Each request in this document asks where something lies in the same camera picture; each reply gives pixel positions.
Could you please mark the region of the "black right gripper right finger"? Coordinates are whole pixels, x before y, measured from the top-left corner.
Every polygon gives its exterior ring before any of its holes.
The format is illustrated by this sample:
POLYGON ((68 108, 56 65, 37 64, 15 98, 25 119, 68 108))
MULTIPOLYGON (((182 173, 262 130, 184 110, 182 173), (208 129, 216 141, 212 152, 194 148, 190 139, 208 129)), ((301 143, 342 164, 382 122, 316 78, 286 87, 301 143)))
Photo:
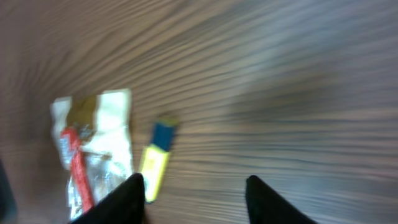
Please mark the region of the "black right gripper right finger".
POLYGON ((250 224, 316 224, 256 175, 246 179, 245 198, 250 224))

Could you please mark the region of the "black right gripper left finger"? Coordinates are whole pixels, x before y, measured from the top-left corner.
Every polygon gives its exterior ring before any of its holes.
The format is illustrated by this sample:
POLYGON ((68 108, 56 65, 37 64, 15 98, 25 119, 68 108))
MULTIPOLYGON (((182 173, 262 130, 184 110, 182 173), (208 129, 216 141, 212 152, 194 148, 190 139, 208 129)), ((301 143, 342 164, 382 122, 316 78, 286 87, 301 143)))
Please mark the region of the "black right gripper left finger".
POLYGON ((136 173, 71 224, 140 224, 144 202, 144 178, 136 173))

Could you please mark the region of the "yellow highlighter pen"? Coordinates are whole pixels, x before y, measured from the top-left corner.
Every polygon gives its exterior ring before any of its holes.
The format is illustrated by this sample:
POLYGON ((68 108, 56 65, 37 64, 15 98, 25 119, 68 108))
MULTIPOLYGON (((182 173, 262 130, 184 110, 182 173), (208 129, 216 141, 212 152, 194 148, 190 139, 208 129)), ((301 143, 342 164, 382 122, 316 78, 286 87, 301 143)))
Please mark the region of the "yellow highlighter pen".
POLYGON ((157 199, 177 127, 178 120, 172 116, 159 117, 154 124, 150 143, 142 152, 140 173, 144 178, 147 203, 157 199))

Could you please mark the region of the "red stick snack packet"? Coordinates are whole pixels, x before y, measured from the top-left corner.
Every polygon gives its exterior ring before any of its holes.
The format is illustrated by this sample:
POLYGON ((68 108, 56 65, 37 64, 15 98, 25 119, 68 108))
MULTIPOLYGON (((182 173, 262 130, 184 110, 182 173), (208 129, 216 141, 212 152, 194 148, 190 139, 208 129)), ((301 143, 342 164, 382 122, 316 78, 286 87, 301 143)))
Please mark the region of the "red stick snack packet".
POLYGON ((60 136, 62 146, 66 147, 67 156, 70 158, 72 179, 77 186, 83 205, 83 212, 85 213, 95 205, 95 202, 86 174, 85 158, 81 150, 80 137, 74 128, 65 128, 60 136))

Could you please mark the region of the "beige brown snack pouch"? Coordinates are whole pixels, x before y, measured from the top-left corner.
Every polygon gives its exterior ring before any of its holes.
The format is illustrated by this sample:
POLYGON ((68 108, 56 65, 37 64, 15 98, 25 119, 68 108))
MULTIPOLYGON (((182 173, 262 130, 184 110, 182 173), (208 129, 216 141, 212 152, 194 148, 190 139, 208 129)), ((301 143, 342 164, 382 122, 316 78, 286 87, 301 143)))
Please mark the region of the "beige brown snack pouch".
POLYGON ((64 169, 70 170, 72 152, 62 131, 72 128, 81 140, 85 173, 94 203, 99 203, 134 171, 129 116, 131 91, 107 90, 76 100, 57 98, 50 105, 52 137, 64 169))

